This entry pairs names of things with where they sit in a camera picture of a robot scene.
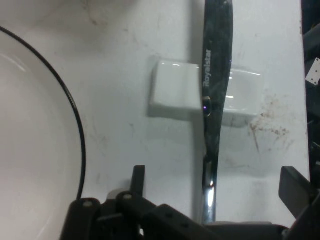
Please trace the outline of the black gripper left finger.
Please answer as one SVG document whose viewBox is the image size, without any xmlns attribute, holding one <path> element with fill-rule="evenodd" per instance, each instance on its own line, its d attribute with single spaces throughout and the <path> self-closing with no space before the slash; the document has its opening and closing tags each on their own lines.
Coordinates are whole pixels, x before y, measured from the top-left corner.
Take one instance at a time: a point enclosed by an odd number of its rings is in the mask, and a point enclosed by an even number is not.
<svg viewBox="0 0 320 240">
<path fill-rule="evenodd" d="M 206 240 L 208 231 L 167 204 L 143 197 L 146 168 L 133 168 L 131 185 L 115 199 L 74 201 L 63 227 L 65 240 Z"/>
</svg>

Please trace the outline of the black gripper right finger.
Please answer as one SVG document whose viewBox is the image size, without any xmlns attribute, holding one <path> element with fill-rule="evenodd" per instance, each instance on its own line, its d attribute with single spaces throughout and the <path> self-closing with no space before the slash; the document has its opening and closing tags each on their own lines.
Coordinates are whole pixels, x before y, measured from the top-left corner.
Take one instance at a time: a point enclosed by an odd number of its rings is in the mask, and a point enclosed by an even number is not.
<svg viewBox="0 0 320 240">
<path fill-rule="evenodd" d="M 295 222 L 284 233 L 285 240 L 320 238 L 320 191 L 294 167 L 283 166 L 278 195 Z"/>
</svg>

